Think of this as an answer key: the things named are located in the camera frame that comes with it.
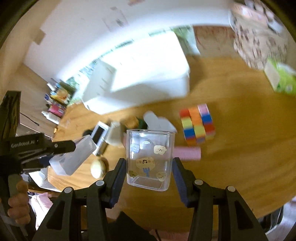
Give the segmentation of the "person's left hand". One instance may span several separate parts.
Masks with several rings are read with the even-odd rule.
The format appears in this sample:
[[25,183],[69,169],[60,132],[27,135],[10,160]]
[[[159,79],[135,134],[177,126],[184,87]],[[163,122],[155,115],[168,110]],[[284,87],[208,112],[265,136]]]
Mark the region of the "person's left hand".
[[18,191],[17,195],[8,200],[10,206],[8,216],[13,218],[19,225],[27,225],[31,221],[28,186],[26,182],[22,180],[17,183],[16,189]]

